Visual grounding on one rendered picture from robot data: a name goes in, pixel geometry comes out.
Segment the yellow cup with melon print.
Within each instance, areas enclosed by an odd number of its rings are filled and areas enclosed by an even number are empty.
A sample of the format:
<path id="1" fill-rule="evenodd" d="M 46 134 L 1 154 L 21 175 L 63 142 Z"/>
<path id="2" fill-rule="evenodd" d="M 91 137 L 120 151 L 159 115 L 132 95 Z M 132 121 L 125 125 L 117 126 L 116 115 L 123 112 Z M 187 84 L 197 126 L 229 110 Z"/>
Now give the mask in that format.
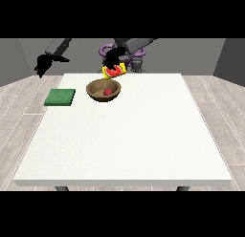
<path id="1" fill-rule="evenodd" d="M 113 69 L 102 67 L 101 70 L 105 79 L 111 79 L 126 73 L 125 65 L 123 62 L 119 65 L 115 65 Z"/>

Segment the brown wooden bowl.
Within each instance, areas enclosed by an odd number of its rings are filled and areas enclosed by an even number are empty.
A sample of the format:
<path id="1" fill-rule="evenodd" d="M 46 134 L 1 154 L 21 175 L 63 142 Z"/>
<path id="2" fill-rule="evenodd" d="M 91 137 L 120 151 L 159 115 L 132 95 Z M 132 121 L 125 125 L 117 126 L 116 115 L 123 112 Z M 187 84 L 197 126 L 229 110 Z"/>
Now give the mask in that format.
<path id="1" fill-rule="evenodd" d="M 98 102 L 108 102 L 116 98 L 121 91 L 121 84 L 113 79 L 96 79 L 86 86 L 86 92 L 89 97 Z M 110 89 L 112 93 L 108 96 L 104 94 L 106 89 Z"/>

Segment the green square pad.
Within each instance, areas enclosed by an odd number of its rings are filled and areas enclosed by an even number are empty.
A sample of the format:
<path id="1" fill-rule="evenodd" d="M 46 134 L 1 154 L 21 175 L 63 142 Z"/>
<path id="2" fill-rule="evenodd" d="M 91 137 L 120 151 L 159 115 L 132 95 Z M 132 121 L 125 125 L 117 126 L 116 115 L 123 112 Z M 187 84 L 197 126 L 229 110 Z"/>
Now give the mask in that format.
<path id="1" fill-rule="evenodd" d="M 70 106 L 72 104 L 75 89 L 52 89 L 47 95 L 45 106 Z"/>

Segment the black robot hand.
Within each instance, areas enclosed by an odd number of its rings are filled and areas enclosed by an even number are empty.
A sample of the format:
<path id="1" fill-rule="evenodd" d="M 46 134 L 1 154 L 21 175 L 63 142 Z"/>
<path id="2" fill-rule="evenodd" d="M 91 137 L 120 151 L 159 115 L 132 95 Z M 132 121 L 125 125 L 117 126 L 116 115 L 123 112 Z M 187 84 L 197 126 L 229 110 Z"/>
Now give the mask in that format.
<path id="1" fill-rule="evenodd" d="M 104 59 L 104 65 L 109 70 L 114 70 L 115 65 L 119 65 L 121 62 L 125 62 L 125 59 L 121 59 L 121 56 L 125 56 L 126 48 L 125 47 L 118 47 L 115 49 L 110 50 L 106 53 Z"/>
<path id="2" fill-rule="evenodd" d="M 39 77 L 43 77 L 46 71 L 52 66 L 53 62 L 69 62 L 69 59 L 63 56 L 42 54 L 37 58 L 37 64 L 34 68 Z"/>

